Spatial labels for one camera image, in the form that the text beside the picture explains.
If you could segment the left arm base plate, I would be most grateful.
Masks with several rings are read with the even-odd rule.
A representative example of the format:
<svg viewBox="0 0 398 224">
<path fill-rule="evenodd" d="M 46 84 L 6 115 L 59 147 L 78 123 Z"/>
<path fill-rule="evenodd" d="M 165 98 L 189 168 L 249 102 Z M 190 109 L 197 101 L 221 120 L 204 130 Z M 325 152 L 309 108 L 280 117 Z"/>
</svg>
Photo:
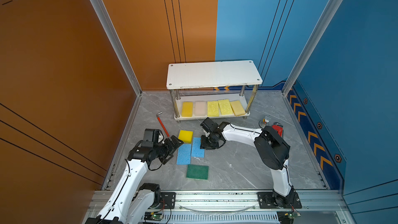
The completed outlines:
<svg viewBox="0 0 398 224">
<path fill-rule="evenodd" d="M 174 209 L 176 203 L 176 192 L 165 192 L 154 194 L 154 203 L 150 209 L 168 208 Z"/>
</svg>

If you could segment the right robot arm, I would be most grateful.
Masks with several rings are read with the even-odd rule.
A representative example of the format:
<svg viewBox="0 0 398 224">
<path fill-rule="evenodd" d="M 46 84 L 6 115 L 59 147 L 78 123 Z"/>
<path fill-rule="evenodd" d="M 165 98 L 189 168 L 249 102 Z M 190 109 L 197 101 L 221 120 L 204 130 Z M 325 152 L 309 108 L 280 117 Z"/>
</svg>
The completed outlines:
<svg viewBox="0 0 398 224">
<path fill-rule="evenodd" d="M 262 162 L 271 170 L 272 192 L 257 194 L 261 209 L 302 208 L 301 199 L 293 187 L 289 173 L 290 146 L 271 126 L 262 129 L 239 127 L 229 122 L 215 123 L 206 118 L 201 127 L 205 135 L 201 136 L 201 148 L 215 150 L 229 141 L 255 147 Z"/>
</svg>

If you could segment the yellow porous sponge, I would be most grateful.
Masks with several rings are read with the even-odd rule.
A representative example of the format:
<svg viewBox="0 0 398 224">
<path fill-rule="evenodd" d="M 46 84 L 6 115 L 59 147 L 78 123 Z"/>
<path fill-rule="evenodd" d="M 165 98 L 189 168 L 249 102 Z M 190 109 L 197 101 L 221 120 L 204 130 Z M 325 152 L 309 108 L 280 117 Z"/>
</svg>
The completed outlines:
<svg viewBox="0 0 398 224">
<path fill-rule="evenodd" d="M 218 101 L 208 101 L 207 102 L 207 117 L 219 117 Z"/>
<path fill-rule="evenodd" d="M 222 116 L 234 114 L 229 99 L 218 100 L 218 104 Z"/>
</svg>

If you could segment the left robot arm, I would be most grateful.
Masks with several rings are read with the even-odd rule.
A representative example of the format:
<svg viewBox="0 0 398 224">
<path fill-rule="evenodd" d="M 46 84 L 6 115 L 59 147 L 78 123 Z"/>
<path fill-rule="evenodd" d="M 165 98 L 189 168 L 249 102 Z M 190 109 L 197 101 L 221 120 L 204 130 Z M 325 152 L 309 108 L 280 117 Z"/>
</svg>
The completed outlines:
<svg viewBox="0 0 398 224">
<path fill-rule="evenodd" d="M 161 201 L 158 184 L 140 186 L 150 165 L 159 159 L 161 165 L 173 157 L 183 141 L 172 135 L 165 138 L 159 129 L 146 129 L 144 137 L 129 152 L 126 167 L 113 194 L 99 214 L 86 220 L 87 224 L 137 224 L 145 212 Z"/>
</svg>

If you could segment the long yellow foam sponge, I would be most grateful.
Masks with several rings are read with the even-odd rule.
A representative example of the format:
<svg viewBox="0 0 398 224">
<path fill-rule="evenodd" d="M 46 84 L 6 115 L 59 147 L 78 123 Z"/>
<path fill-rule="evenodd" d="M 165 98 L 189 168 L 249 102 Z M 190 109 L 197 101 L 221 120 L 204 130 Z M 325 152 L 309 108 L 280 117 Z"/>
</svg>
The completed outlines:
<svg viewBox="0 0 398 224">
<path fill-rule="evenodd" d="M 193 102 L 183 102 L 181 116 L 184 118 L 191 118 L 193 116 Z"/>
</svg>

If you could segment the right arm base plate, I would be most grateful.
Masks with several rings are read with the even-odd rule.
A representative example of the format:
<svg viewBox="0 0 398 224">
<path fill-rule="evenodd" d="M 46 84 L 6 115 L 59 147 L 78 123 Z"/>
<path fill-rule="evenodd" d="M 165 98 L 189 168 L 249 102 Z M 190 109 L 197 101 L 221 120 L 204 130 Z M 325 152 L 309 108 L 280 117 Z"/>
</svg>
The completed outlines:
<svg viewBox="0 0 398 224">
<path fill-rule="evenodd" d="M 260 209 L 294 208 L 301 209 L 301 199 L 296 191 L 283 197 L 275 192 L 258 192 Z"/>
</svg>

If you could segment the cream yellow sponge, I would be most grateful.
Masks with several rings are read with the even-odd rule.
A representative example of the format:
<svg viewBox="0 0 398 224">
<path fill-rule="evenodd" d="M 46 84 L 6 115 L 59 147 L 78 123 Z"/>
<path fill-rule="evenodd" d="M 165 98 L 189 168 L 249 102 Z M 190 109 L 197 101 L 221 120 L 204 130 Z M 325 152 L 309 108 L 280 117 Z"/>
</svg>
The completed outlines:
<svg viewBox="0 0 398 224">
<path fill-rule="evenodd" d="M 242 116 L 246 114 L 246 111 L 239 100 L 231 101 L 230 105 L 235 116 Z"/>
</svg>

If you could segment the pale pink sponge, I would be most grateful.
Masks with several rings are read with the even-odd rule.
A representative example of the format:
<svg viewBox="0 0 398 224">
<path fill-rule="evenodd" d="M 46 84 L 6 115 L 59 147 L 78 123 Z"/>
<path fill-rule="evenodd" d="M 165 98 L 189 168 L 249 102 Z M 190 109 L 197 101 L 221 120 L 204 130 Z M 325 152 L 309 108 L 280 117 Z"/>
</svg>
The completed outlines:
<svg viewBox="0 0 398 224">
<path fill-rule="evenodd" d="M 194 114 L 196 117 L 205 117 L 207 115 L 207 102 L 196 101 Z"/>
</svg>

